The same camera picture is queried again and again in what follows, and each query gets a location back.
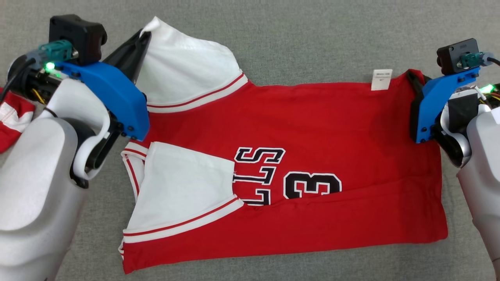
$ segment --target green led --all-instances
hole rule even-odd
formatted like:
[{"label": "green led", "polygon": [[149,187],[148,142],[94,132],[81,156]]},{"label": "green led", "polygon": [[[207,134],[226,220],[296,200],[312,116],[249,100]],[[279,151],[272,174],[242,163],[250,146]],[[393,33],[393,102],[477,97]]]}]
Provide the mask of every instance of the green led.
[{"label": "green led", "polygon": [[493,89],[495,89],[495,86],[493,85],[487,85],[481,88],[481,93],[491,93],[493,92]]},{"label": "green led", "polygon": [[45,69],[47,71],[51,71],[53,70],[54,68],[56,68],[56,65],[53,63],[53,62],[47,62],[47,64],[45,64]]}]

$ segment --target red jersey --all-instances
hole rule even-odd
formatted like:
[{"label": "red jersey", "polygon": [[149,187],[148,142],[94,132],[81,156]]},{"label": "red jersey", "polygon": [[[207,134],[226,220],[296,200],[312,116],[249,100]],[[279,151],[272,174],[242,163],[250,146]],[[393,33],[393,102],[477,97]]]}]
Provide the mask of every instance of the red jersey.
[{"label": "red jersey", "polygon": [[[162,38],[152,52],[174,35],[209,42],[161,21],[152,30]],[[152,57],[145,68],[160,67]],[[447,237],[440,150],[409,136],[415,93],[404,74],[380,91],[256,86],[239,68],[224,79],[176,102],[143,90],[153,93],[150,131],[122,153],[137,198],[120,246],[126,273]]]}]

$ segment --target blue plastic mount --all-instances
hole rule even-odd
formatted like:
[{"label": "blue plastic mount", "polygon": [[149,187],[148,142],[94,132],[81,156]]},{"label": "blue plastic mount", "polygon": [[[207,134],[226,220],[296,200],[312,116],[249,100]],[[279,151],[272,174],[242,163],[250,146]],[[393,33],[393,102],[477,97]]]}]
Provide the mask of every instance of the blue plastic mount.
[{"label": "blue plastic mount", "polygon": [[150,129],[146,99],[118,68],[100,61],[85,66],[56,62],[55,66],[63,67],[61,72],[85,83],[123,123],[127,136],[144,140]]},{"label": "blue plastic mount", "polygon": [[459,87],[476,81],[480,67],[458,74],[445,75],[428,81],[422,88],[423,99],[418,110],[418,126],[416,127],[416,143],[428,141],[431,137],[431,126],[445,107],[452,94]]}]

